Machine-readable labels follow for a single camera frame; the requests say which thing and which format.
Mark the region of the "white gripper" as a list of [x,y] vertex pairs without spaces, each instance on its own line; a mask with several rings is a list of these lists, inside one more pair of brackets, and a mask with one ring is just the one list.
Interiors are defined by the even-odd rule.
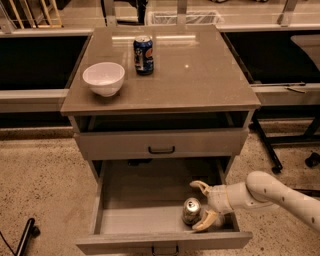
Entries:
[[201,220],[192,226],[194,231],[201,232],[209,228],[218,219],[217,213],[228,214],[233,211],[226,185],[209,186],[203,181],[195,180],[190,183],[190,186],[199,188],[202,194],[207,196],[208,206],[212,209],[204,211]]

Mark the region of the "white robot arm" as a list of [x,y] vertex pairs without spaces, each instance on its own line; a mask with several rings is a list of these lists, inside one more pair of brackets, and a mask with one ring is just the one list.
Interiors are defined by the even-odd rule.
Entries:
[[201,220],[192,226],[194,231],[206,230],[220,216],[236,209],[267,209],[273,205],[282,207],[304,224],[320,231],[320,201],[287,187],[265,172],[253,171],[244,182],[231,185],[209,186],[196,180],[190,186],[201,190],[208,205]]

